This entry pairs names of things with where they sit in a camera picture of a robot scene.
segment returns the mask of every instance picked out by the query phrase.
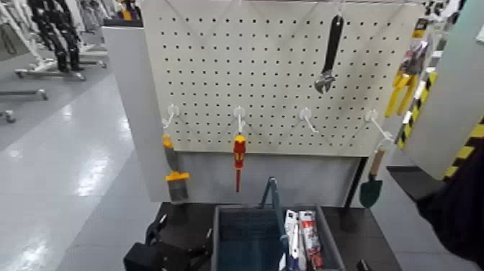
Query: floor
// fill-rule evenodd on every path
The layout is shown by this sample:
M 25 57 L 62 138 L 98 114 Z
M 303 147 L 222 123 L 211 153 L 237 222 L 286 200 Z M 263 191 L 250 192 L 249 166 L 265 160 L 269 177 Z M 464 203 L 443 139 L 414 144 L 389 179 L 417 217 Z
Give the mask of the floor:
M 12 68 L 29 61 L 0 65 L 2 89 L 42 87 L 50 98 L 0 99 L 17 114 L 13 125 L 0 120 L 0 270 L 123 270 L 158 203 L 147 195 L 114 75 L 93 67 L 84 82 L 18 79 Z M 393 151 L 384 164 L 411 163 Z M 379 178 L 372 210 L 403 270 L 478 270 L 440 245 L 383 166 Z

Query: white pegboard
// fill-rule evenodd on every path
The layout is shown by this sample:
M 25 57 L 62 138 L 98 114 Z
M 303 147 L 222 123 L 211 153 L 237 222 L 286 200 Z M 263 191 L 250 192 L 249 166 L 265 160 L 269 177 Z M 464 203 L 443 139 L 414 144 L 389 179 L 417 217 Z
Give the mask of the white pegboard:
M 180 151 L 231 152 L 246 110 L 248 153 L 369 156 L 379 137 L 364 114 L 383 112 L 421 5 L 347 3 L 327 94 L 323 68 L 337 3 L 144 1 L 143 20 L 161 118 Z M 299 119 L 312 110 L 312 133 Z

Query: screwdriver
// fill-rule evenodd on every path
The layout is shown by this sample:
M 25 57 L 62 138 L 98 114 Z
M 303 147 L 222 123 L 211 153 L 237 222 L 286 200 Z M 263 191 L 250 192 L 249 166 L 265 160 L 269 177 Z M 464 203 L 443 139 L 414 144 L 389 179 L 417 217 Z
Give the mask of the screwdriver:
M 233 140 L 233 154 L 236 168 L 236 192 L 241 188 L 241 170 L 243 168 L 243 156 L 246 152 L 246 138 L 243 135 L 237 135 Z

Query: humanoid robot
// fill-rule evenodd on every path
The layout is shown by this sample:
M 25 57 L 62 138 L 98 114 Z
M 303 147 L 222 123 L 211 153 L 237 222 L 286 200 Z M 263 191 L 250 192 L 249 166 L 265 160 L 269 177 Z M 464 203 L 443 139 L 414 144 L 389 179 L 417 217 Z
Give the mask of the humanoid robot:
M 67 62 L 67 51 L 58 38 L 55 28 L 66 40 L 69 60 L 72 71 L 80 71 L 79 48 L 77 42 L 80 41 L 76 28 L 73 26 L 71 11 L 66 0 L 27 0 L 32 10 L 32 21 L 37 24 L 40 36 L 47 49 L 54 47 L 55 57 L 59 71 L 69 72 Z

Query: pegboard hook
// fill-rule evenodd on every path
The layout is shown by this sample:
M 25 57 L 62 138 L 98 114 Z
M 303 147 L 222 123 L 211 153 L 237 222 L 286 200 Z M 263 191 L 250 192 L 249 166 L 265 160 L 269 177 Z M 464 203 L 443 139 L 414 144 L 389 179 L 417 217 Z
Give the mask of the pegboard hook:
M 336 14 L 339 17 L 338 25 L 341 24 L 341 19 L 343 19 L 343 6 L 345 5 L 346 0 L 340 0 L 339 4 L 336 5 Z
M 246 125 L 242 118 L 246 116 L 246 110 L 240 105 L 233 110 L 233 116 L 237 118 L 238 123 L 238 133 L 242 133 L 243 127 Z
M 168 120 L 166 120 L 165 118 L 161 119 L 161 122 L 163 123 L 163 129 L 168 129 L 171 121 L 173 120 L 173 117 L 180 116 L 180 109 L 174 104 L 169 105 L 167 111 L 170 117 L 168 118 Z
M 377 129 L 382 134 L 383 139 L 378 144 L 378 146 L 380 146 L 383 143 L 383 141 L 393 141 L 393 135 L 387 130 L 383 130 L 380 124 L 377 123 L 377 118 L 378 118 L 378 112 L 376 110 L 370 110 L 367 112 L 367 114 L 364 115 L 364 121 L 366 123 L 373 123 L 375 126 L 377 126 Z
M 311 124 L 311 122 L 309 121 L 309 119 L 311 118 L 311 116 L 312 116 L 311 109 L 309 109 L 309 108 L 307 108 L 307 107 L 306 107 L 305 109 L 301 110 L 301 112 L 299 112 L 299 118 L 300 118 L 301 120 L 305 120 L 305 121 L 308 123 L 308 127 L 309 127 L 309 129 L 311 129 L 311 131 L 312 131 L 313 133 L 319 133 L 319 131 L 318 131 L 318 130 L 316 130 L 316 129 L 314 128 L 313 124 Z

